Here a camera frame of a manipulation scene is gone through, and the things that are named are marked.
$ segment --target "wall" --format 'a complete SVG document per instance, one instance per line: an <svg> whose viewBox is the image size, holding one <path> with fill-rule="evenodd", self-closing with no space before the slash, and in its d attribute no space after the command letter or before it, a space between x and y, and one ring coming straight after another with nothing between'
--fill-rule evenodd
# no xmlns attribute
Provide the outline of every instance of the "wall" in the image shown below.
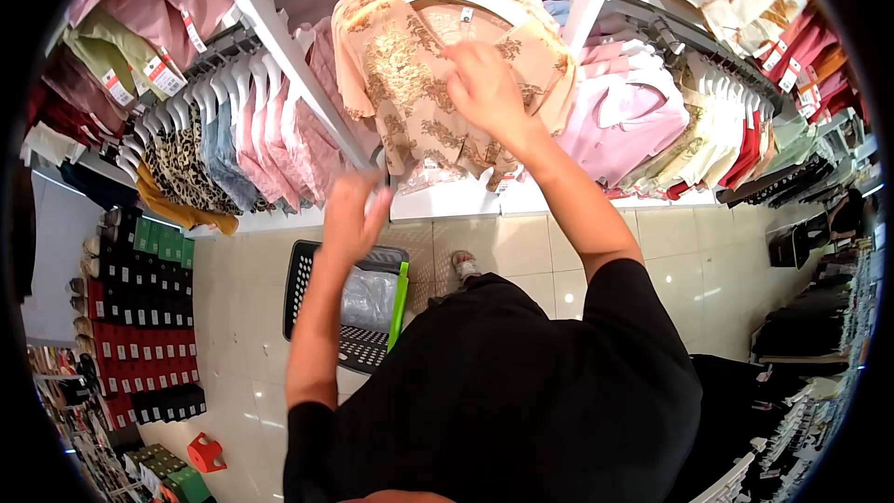
<svg viewBox="0 0 894 503"><path fill-rule="evenodd" d="M21 316L28 341L53 346L73 346L72 320L77 314L69 304L65 285L81 273L81 243L95 235L103 210L87 197L31 176L37 219L37 251L34 259L32 296L25 299Z"/></svg>

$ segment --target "pink shirt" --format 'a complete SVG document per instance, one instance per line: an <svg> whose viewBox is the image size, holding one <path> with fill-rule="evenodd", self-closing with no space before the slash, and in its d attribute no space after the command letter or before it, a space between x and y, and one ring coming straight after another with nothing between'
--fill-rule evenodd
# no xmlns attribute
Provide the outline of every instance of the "pink shirt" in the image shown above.
<svg viewBox="0 0 894 503"><path fill-rule="evenodd" d="M683 97L664 69L606 74L578 85L568 125L556 142L594 181L614 188L645 158L686 129Z"/></svg>

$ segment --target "beige blouse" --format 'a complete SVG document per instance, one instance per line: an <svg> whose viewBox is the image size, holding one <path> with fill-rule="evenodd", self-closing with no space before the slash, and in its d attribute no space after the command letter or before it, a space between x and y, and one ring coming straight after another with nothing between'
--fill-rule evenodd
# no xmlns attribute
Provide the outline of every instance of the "beige blouse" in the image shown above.
<svg viewBox="0 0 894 503"><path fill-rule="evenodd" d="M469 22L461 19L464 7L473 8ZM457 41L493 43L519 82L527 113L540 117L554 134L565 127L576 62L540 16L512 27L476 5L449 0L413 5L342 0L332 16L332 32L345 110L354 118L375 117L394 175L413 165L407 162L423 158L443 167L458 165L475 177L494 167L487 185L493 191L503 175L519 166L497 141L470 125L447 95L453 63L439 52Z"/></svg>

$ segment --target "black shirt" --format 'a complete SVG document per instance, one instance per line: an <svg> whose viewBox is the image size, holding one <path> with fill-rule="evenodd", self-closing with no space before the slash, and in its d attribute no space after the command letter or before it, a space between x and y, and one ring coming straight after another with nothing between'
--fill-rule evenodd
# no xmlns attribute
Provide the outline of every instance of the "black shirt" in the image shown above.
<svg viewBox="0 0 894 503"><path fill-rule="evenodd" d="M643 266L602 266L583 320L547 319L494 274L468 283L337 411L290 410L285 500L662 501L701 388Z"/></svg>
<svg viewBox="0 0 894 503"><path fill-rule="evenodd" d="M863 205L866 199L855 188L847 189L847 202L833 218L832 228L837 233L856 231L857 237L863 236Z"/></svg>

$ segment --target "plastic bag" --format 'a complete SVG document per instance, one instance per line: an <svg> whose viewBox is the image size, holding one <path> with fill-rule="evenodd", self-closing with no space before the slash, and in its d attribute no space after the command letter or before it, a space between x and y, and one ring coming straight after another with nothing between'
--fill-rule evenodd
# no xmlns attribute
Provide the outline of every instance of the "plastic bag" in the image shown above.
<svg viewBox="0 0 894 503"><path fill-rule="evenodd" d="M443 167L431 158L425 158L406 177L401 177L397 184L399 195L409 195L438 183L452 183L466 178L466 172L458 167Z"/></svg>
<svg viewBox="0 0 894 503"><path fill-rule="evenodd" d="M341 324L388 332L397 296L397 275L351 268L341 290Z"/></svg>

